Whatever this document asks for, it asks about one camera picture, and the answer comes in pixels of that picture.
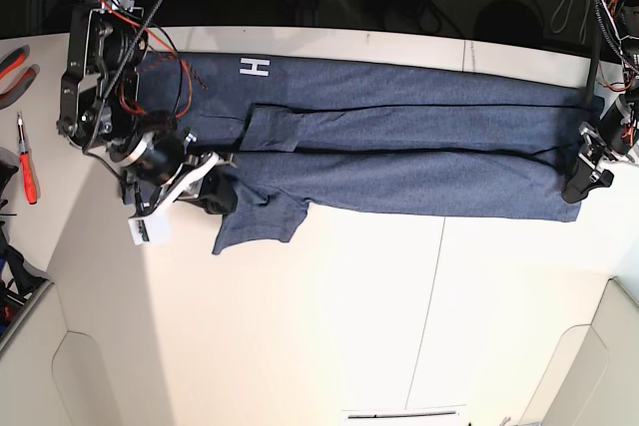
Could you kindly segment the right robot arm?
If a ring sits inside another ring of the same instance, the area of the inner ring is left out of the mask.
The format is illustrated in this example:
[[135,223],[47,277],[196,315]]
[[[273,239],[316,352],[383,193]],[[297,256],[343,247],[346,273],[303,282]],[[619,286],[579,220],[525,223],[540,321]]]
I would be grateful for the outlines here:
[[[57,130],[115,177],[138,215],[174,202],[232,213],[237,196],[217,171],[224,159],[196,148],[195,133],[178,125],[199,77],[155,22],[164,1],[79,0],[74,6]],[[178,66],[177,92],[171,104],[146,108],[138,91],[154,45],[163,48],[158,61]]]

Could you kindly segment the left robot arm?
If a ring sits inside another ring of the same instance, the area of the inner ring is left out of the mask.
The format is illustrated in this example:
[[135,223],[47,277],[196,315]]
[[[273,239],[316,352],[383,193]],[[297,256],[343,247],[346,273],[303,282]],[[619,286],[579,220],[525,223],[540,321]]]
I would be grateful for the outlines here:
[[591,103],[596,76],[603,73],[599,66],[602,43],[620,61],[622,82],[619,86],[602,82],[618,97],[597,124],[584,122],[579,127],[583,144],[562,191],[568,204],[585,200],[595,189],[610,187],[614,175],[600,164],[627,160],[638,142],[638,0],[591,0],[591,3],[596,30],[584,103]]

